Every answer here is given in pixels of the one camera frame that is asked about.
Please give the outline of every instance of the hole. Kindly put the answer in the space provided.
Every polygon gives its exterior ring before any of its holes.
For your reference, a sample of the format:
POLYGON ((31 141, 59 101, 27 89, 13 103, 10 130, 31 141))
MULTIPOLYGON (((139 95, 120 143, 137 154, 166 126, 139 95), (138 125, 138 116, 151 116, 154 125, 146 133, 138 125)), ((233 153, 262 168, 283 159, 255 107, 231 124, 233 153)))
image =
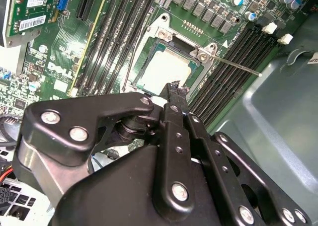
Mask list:
POLYGON ((226 166, 222 166, 222 170, 225 172, 225 173, 228 173, 228 168, 226 166))
POLYGON ((4 216, 6 211, 10 208, 11 205, 8 205, 6 207, 1 207, 1 210, 0 210, 0 216, 4 216))
POLYGON ((235 23, 236 23, 236 24, 239 24, 239 23, 240 23, 240 18, 239 18, 239 17, 236 18, 235 23))
POLYGON ((24 221, 29 211, 30 209, 28 208, 13 205, 8 213, 8 216, 16 217, 18 220, 24 221))
POLYGON ((178 112, 178 108, 174 105, 171 105, 170 108, 174 111, 174 112, 178 112))
POLYGON ((97 140, 96 140, 97 143, 99 143, 100 140, 103 138, 106 130, 107 130, 106 126, 103 126, 97 129, 97 140))
POLYGON ((9 201, 13 202, 18 194, 14 192, 10 192, 9 201))
POLYGON ((211 45, 211 46, 210 46, 210 50, 211 50, 211 51, 215 50, 215 45, 211 45))
POLYGON ((8 152, 6 152, 6 151, 2 151, 1 153, 0 153, 0 155, 4 155, 4 156, 6 156, 6 155, 8 155, 9 153, 8 152))
POLYGON ((230 158, 228 158, 228 160, 229 160, 229 162, 230 162, 230 165, 231 165, 231 167, 232 167, 232 169, 233 169, 235 175, 238 177, 239 174, 240 174, 240 170, 239 170, 238 165, 236 165, 236 164, 234 163, 234 161, 232 161, 230 158))
POLYGON ((14 190, 14 191, 16 191, 16 192, 20 192, 20 191, 21 191, 21 188, 12 186, 12 187, 11 187, 11 190, 14 190))
POLYGON ((245 184, 242 184, 241 187, 242 187, 244 193, 246 194, 246 197, 247 197, 250 205, 253 207, 253 209, 256 209, 258 207, 258 201, 257 201, 257 196, 254 193, 254 191, 248 185, 245 185, 245 184))
POLYGON ((179 153, 179 154, 182 154, 183 153, 183 149, 181 147, 176 147, 175 148, 176 152, 179 153))
POLYGON ((33 206, 33 204, 34 204, 34 202, 35 202, 35 198, 31 198, 30 199, 30 201, 29 201, 29 203, 27 204, 29 207, 32 207, 33 206))
POLYGON ((28 199, 29 197, 27 197, 26 195, 19 195, 19 197, 16 200, 16 203, 25 205, 28 199))
POLYGON ((10 185, 3 183, 1 187, 3 187, 3 188, 10 188, 10 185))

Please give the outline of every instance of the mounting screw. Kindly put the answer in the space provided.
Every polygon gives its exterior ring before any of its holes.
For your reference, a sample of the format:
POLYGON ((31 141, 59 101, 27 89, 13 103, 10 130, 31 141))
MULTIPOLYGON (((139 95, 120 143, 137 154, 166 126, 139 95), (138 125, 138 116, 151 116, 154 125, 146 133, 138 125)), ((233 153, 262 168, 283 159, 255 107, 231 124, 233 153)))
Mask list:
POLYGON ((228 142, 228 139, 224 135, 221 134, 220 138, 223 142, 226 142, 226 143, 228 142))
POLYGON ((295 210, 295 214, 304 224, 307 222, 302 212, 300 212, 299 210, 295 210))
POLYGON ((150 103, 149 103, 149 100, 148 100, 147 98, 145 98, 145 97, 141 98, 140 101, 141 101, 142 103, 146 104, 146 105, 149 105, 149 104, 150 104, 150 103))
POLYGON ((170 108, 174 111, 174 112, 178 112, 178 108, 174 105, 171 105, 170 108))
POLYGON ((70 137, 75 141, 82 142, 88 138, 88 134, 83 128, 75 127, 70 130, 70 137))
POLYGON ((208 55, 205 54, 205 53, 200 53, 200 54, 198 55, 198 58, 199 58, 200 61, 204 62, 204 61, 207 61, 208 55))
POLYGON ((159 33, 158 33, 158 37, 160 39, 164 40, 167 36, 168 36, 168 33, 166 31, 164 31, 164 30, 159 31, 159 33))
POLYGON ((196 123, 200 122, 200 119, 197 116, 192 116, 193 121, 195 121, 196 123))
POLYGON ((42 113, 41 119, 43 122, 47 124, 57 124, 61 118, 57 113, 48 111, 48 112, 42 113))
POLYGON ((292 213, 289 210, 283 208, 283 214, 289 222, 291 222, 291 223, 295 222, 294 216, 292 215, 292 213))
POLYGON ((241 206, 239 208, 239 213, 242 216, 243 220, 247 222, 249 225, 252 225, 254 223, 254 217, 247 207, 241 206))
POLYGON ((186 201, 188 199, 186 188, 179 183, 174 183, 172 185, 172 193, 179 201, 186 201))

